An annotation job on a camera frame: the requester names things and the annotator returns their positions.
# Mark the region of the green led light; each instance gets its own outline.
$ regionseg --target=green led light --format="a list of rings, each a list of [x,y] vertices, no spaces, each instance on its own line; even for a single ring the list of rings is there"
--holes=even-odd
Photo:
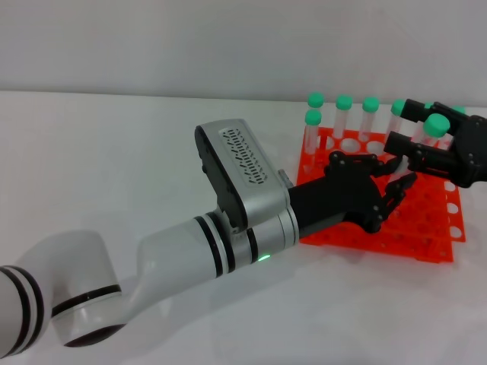
[[[260,259],[258,259],[257,261],[264,261],[264,260],[267,260],[269,257],[271,257],[271,255],[264,255]]]

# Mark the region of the white table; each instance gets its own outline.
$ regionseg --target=white table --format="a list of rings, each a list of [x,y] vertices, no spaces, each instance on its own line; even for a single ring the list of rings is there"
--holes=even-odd
[[[101,233],[128,285],[141,237],[215,207],[194,143],[198,124],[246,119],[295,180],[306,108],[0,93],[0,264],[46,236],[88,228]],[[388,116],[381,107],[377,129]],[[332,117],[328,105],[324,124]],[[357,127],[359,106],[352,117]],[[453,265],[301,245],[165,300],[101,344],[64,348],[49,328],[3,363],[485,363],[487,185],[462,195],[468,242],[455,245]]]

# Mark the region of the white wall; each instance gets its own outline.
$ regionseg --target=white wall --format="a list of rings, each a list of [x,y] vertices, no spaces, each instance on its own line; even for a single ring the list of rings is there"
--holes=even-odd
[[[485,0],[1,0],[0,89],[487,106]]]

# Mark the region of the test tube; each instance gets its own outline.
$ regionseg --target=test tube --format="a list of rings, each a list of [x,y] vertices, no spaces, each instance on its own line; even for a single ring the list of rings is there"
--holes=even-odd
[[[325,97],[322,93],[311,93],[307,97],[307,105],[310,109],[319,109],[325,103]]]
[[[457,112],[466,114],[465,106],[454,106],[453,109]],[[452,135],[446,134],[438,142],[438,148],[440,148],[441,150],[448,150],[450,149],[451,143],[453,141],[454,137]]]
[[[308,110],[304,121],[306,122],[306,127],[304,128],[304,152],[314,156],[317,152],[318,125],[321,123],[320,111],[316,109]]]
[[[401,124],[403,123],[403,118],[401,118],[401,113],[403,112],[404,105],[406,102],[404,100],[398,99],[394,101],[390,108],[390,121],[387,126],[386,141],[391,132],[398,132],[401,129]]]
[[[358,139],[362,142],[369,140],[374,124],[375,112],[379,109],[379,100],[376,97],[366,97],[362,103],[364,115],[362,116],[362,123],[358,130]]]
[[[412,136],[411,142],[434,146],[439,138],[446,135],[448,129],[450,129],[450,122],[446,116],[431,114],[423,123],[421,132],[415,133]],[[404,157],[397,170],[391,175],[389,182],[391,183],[410,173],[411,171],[409,171],[408,165],[408,158]]]
[[[353,98],[349,95],[340,95],[336,98],[335,125],[333,126],[334,138],[343,138],[343,132],[347,126],[347,118],[349,117],[349,110],[352,108],[352,104]]]

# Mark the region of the green cap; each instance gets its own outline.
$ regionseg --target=green cap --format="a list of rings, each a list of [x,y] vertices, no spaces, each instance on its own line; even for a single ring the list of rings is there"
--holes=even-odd
[[[441,138],[450,129],[450,122],[446,116],[441,114],[431,114],[423,125],[423,131],[431,137]]]
[[[307,105],[310,108],[320,108],[325,103],[325,97],[322,93],[311,93],[307,97]]]
[[[456,105],[454,106],[453,109],[456,110],[457,112],[466,114],[465,106]]]
[[[401,116],[401,113],[403,112],[404,109],[404,104],[406,104],[406,101],[402,99],[395,100],[393,105],[390,108],[390,112],[395,116]]]
[[[308,110],[304,121],[308,125],[319,125],[321,123],[321,113],[318,110]]]
[[[336,98],[336,108],[340,110],[350,110],[353,104],[353,97],[349,95],[340,95]]]
[[[380,101],[376,97],[366,97],[362,103],[362,109],[367,113],[375,113],[378,111]]]

